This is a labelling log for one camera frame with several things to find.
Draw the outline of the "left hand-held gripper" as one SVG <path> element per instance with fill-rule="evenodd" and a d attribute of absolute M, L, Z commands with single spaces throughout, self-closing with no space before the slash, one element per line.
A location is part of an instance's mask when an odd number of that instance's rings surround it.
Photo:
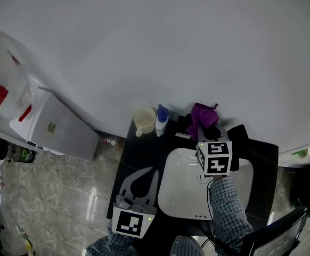
<path fill-rule="evenodd" d="M 113 206 L 112 232 L 142 239 L 152 224 L 159 171 L 146 167 L 126 177 Z"/>

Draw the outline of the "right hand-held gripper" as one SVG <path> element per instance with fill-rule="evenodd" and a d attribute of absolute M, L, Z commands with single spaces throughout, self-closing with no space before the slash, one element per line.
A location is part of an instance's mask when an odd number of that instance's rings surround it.
<path fill-rule="evenodd" d="M 229 141 L 227 130 L 216 126 L 220 131 L 217 139 L 205 137 L 203 128 L 198 126 L 197 162 L 205 176 L 228 175 L 232 160 L 232 142 Z"/>

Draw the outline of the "purple cloth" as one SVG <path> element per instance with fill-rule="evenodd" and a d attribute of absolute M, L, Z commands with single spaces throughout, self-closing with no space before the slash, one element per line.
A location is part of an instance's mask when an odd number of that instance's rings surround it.
<path fill-rule="evenodd" d="M 192 140 L 198 141 L 198 127 L 203 126 L 208 129 L 211 125 L 216 124 L 219 120 L 219 116 L 216 112 L 218 104 L 214 106 L 206 106 L 201 103 L 195 103 L 191 110 L 192 124 L 187 128 L 188 135 Z"/>

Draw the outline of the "black soap dispenser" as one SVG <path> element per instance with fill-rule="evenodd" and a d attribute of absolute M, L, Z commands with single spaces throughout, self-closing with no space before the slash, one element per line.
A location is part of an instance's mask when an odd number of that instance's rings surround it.
<path fill-rule="evenodd" d="M 178 117 L 177 129 L 180 133 L 189 135 L 192 140 L 198 141 L 198 127 L 193 122 L 191 114 Z"/>

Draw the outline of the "person's right forearm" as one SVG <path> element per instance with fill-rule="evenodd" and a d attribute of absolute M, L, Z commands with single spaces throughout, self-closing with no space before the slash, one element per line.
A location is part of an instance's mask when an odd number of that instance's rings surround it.
<path fill-rule="evenodd" d="M 228 247 L 217 246 L 216 252 L 229 256 L 228 251 L 240 253 L 243 239 L 252 233 L 245 208 L 239 198 L 234 181 L 229 176 L 217 175 L 209 186 L 209 200 L 215 225 L 215 237 Z"/>

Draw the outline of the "person's left forearm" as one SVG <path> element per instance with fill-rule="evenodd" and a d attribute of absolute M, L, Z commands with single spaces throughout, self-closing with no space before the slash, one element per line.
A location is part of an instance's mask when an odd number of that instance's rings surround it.
<path fill-rule="evenodd" d="M 112 220 L 108 223 L 108 234 L 86 248 L 86 256 L 140 256 L 133 247 L 136 239 L 112 231 Z"/>

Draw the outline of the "white bottle with blue cap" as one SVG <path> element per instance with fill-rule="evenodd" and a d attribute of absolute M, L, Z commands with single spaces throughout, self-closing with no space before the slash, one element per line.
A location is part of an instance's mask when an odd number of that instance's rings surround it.
<path fill-rule="evenodd" d="M 157 137 L 160 137 L 164 134 L 168 120 L 169 120 L 169 110 L 163 105 L 159 104 L 155 122 L 155 131 Z"/>

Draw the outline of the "blurry red and white objects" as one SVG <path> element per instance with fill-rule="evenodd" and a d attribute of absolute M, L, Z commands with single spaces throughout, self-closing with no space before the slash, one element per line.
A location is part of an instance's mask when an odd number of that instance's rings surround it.
<path fill-rule="evenodd" d="M 112 137 L 112 136 L 105 136 L 105 137 L 100 138 L 100 142 L 115 146 L 117 144 L 117 139 L 115 137 Z"/>

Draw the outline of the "green bottle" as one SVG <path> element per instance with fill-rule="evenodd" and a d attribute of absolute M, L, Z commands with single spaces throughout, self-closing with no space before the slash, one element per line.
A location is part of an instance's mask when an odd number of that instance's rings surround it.
<path fill-rule="evenodd" d="M 300 151 L 297 151 L 295 153 L 292 153 L 292 155 L 297 155 L 299 156 L 300 158 L 305 158 L 307 155 L 308 155 L 308 148 L 307 149 L 303 149 L 303 150 L 300 150 Z"/>

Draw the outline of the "white water dispenser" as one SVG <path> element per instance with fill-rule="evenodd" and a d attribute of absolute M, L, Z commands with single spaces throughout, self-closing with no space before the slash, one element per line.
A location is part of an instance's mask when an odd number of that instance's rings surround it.
<path fill-rule="evenodd" d="M 38 89 L 35 105 L 20 122 L 9 122 L 25 141 L 44 150 L 92 161 L 99 135 L 79 119 L 51 92 Z"/>

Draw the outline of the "white sink basin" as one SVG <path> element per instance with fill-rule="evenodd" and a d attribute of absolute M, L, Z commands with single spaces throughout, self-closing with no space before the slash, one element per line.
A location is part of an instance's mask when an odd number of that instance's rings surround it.
<path fill-rule="evenodd" d="M 182 219 L 213 219 L 208 199 L 213 179 L 208 177 L 206 183 L 199 183 L 197 176 L 201 171 L 196 150 L 178 148 L 168 155 L 158 194 L 163 213 Z"/>

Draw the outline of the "cream mug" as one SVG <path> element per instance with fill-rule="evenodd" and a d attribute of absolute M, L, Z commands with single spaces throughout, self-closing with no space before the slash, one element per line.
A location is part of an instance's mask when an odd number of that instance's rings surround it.
<path fill-rule="evenodd" d="M 138 109 L 133 114 L 133 121 L 136 126 L 136 136 L 149 134 L 155 130 L 156 113 L 153 108 L 145 107 Z"/>

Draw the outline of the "person's plaid shirt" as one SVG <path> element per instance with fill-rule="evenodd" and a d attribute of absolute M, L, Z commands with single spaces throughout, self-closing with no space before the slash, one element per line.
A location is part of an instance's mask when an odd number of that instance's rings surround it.
<path fill-rule="evenodd" d="M 169 256 L 205 256 L 205 254 L 194 238 L 178 235 L 172 244 Z"/>

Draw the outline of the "green labelled can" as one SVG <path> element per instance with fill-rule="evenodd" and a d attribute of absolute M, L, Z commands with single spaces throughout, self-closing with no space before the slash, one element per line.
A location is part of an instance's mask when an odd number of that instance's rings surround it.
<path fill-rule="evenodd" d="M 12 146 L 11 153 L 14 162 L 32 163 L 35 159 L 35 152 L 33 150 L 18 145 Z"/>

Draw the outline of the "clear water jug red label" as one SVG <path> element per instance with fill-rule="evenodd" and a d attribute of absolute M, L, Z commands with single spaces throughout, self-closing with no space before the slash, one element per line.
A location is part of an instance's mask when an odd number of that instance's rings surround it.
<path fill-rule="evenodd" d="M 18 119 L 29 107 L 26 71 L 12 54 L 8 36 L 0 31 L 0 116 Z"/>

